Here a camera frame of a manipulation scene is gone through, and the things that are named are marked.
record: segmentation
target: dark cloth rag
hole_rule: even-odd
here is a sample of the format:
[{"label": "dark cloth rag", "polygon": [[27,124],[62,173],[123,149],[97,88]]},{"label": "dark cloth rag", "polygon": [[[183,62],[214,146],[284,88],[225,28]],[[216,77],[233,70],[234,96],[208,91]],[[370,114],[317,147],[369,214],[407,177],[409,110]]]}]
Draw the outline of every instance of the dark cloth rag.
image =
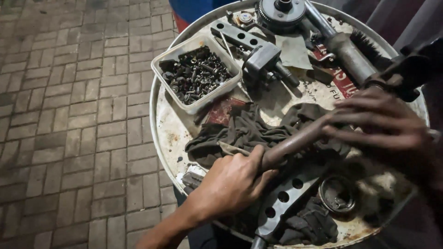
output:
[{"label": "dark cloth rag", "polygon": [[[185,152],[190,154],[201,166],[210,168],[217,158],[225,156],[218,141],[251,152],[261,144],[265,149],[272,148],[289,136],[296,134],[328,111],[317,104],[302,103],[292,106],[282,118],[279,126],[267,125],[260,116],[256,104],[232,106],[229,126],[221,124],[202,124],[198,136],[189,141]],[[350,147],[335,140],[322,140],[314,143],[318,150],[335,150],[346,156]]]},{"label": "dark cloth rag", "polygon": [[279,242],[282,245],[324,245],[337,242],[337,235],[337,224],[328,210],[323,208],[319,198],[311,197],[303,210],[286,220]]}]

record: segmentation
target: hand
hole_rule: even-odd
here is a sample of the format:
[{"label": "hand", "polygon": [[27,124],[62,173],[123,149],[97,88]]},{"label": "hand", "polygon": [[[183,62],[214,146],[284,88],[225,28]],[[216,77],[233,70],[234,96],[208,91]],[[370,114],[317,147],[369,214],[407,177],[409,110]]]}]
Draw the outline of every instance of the hand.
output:
[{"label": "hand", "polygon": [[323,128],[326,135],[395,167],[416,183],[429,180],[439,171],[425,122],[400,99],[370,88],[336,102],[335,106],[338,110],[328,117],[329,124],[356,125],[364,132],[327,125]]},{"label": "hand", "polygon": [[248,157],[238,153],[217,159],[186,202],[199,211],[203,216],[201,220],[242,211],[257,200],[266,184],[278,173],[269,170],[256,177],[263,154],[263,146],[257,145]]}]

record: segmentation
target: brick pavement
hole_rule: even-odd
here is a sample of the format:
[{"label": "brick pavement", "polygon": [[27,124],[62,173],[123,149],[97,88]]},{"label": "brick pavement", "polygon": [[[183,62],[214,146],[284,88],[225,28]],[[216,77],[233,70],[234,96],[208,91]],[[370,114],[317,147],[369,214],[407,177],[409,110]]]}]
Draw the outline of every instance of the brick pavement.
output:
[{"label": "brick pavement", "polygon": [[175,210],[149,126],[175,28],[167,0],[2,7],[0,249],[131,249]]}]

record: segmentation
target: human arm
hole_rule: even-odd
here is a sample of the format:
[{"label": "human arm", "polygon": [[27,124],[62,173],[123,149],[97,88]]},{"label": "human arm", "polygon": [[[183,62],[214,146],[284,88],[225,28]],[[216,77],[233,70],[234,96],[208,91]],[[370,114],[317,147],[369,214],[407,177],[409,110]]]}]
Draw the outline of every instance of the human arm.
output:
[{"label": "human arm", "polygon": [[368,89],[336,103],[330,124],[352,124],[364,132],[325,126],[326,135],[361,149],[415,183],[433,209],[443,233],[443,168],[425,122],[393,95]]},{"label": "human arm", "polygon": [[217,159],[200,186],[174,213],[149,230],[137,249],[177,248],[192,229],[248,207],[278,173],[270,170],[256,177],[263,154],[263,146],[257,145],[248,157],[236,154]]}]

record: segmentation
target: translucent plastic container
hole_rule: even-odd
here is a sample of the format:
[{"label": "translucent plastic container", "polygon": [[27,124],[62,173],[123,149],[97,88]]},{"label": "translucent plastic container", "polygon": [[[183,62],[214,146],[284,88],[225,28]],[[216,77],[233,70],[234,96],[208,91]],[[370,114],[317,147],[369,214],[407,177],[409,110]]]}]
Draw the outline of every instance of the translucent plastic container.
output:
[{"label": "translucent plastic container", "polygon": [[[161,70],[159,63],[163,60],[170,59],[178,61],[179,55],[197,49],[204,45],[208,46],[211,52],[215,52],[215,54],[220,57],[221,61],[226,64],[228,71],[233,75],[233,77],[232,79],[225,82],[223,85],[218,86],[214,91],[210,92],[203,98],[197,100],[191,105],[185,105],[179,100],[177,95],[172,91],[167,82],[163,79],[163,71]],[[196,114],[199,110],[203,109],[209,103],[213,102],[217,97],[233,90],[237,86],[237,83],[240,81],[242,76],[241,67],[229,56],[228,52],[226,52],[213,37],[208,35],[198,35],[189,38],[181,44],[160,54],[152,60],[151,68],[154,70],[157,78],[162,82],[163,86],[172,96],[177,105],[188,114]]]}]

